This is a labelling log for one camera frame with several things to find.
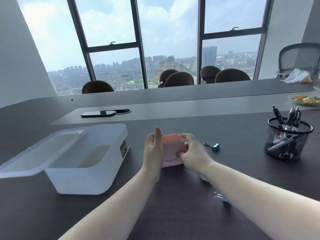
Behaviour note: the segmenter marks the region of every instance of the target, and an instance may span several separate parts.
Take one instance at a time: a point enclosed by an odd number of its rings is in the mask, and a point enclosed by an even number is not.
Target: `open lid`
[[[57,160],[85,133],[86,126],[50,134],[0,166],[0,178],[31,176]]]

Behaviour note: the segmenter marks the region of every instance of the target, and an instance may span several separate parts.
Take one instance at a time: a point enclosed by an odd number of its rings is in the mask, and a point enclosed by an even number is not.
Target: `chair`
[[[178,72],[176,69],[168,69],[168,70],[163,71],[163,72],[160,74],[159,82],[165,83],[165,81],[167,80],[167,78],[168,78],[169,76],[171,76],[173,73],[176,73],[176,72]]]
[[[114,92],[111,85],[105,81],[89,81],[82,87],[82,94],[97,92]]]
[[[176,72],[170,75],[164,83],[164,87],[178,87],[194,85],[193,77],[188,72]]]
[[[218,67],[207,65],[201,69],[200,75],[203,81],[206,81],[207,83],[214,83],[219,72],[221,72],[221,70]]]
[[[284,47],[279,53],[277,77],[286,77],[295,69],[306,70],[317,75],[320,62],[320,44],[299,43]]]
[[[215,83],[226,83],[226,82],[238,82],[238,81],[250,81],[250,77],[244,71],[229,68],[222,70],[216,76]]]

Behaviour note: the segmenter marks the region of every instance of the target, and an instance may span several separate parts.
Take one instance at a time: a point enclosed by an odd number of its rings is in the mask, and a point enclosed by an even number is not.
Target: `pen holder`
[[[300,160],[300,154],[313,127],[301,121],[297,131],[283,129],[277,118],[268,120],[268,131],[263,150],[269,156],[286,161]]]

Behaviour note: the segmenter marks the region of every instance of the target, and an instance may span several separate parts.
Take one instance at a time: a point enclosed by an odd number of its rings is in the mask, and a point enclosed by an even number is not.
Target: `person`
[[[161,131],[146,138],[140,171],[121,189],[90,212],[60,240],[127,239],[157,182],[162,167]],[[189,134],[177,156],[204,176],[224,197],[273,240],[318,240],[320,202],[264,183],[215,162]]]

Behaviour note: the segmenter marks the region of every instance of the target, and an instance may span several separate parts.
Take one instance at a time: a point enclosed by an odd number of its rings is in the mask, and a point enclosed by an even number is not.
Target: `window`
[[[66,0],[17,0],[57,95],[90,81]]]
[[[148,88],[167,69],[197,83],[198,0],[137,0]]]
[[[130,0],[75,0],[89,47],[135,42]]]
[[[262,26],[266,0],[205,0],[204,33]]]
[[[138,48],[91,53],[90,58],[96,79],[115,91],[144,89]]]
[[[260,39],[261,35],[256,34],[203,40],[201,65],[239,69],[253,79]]]

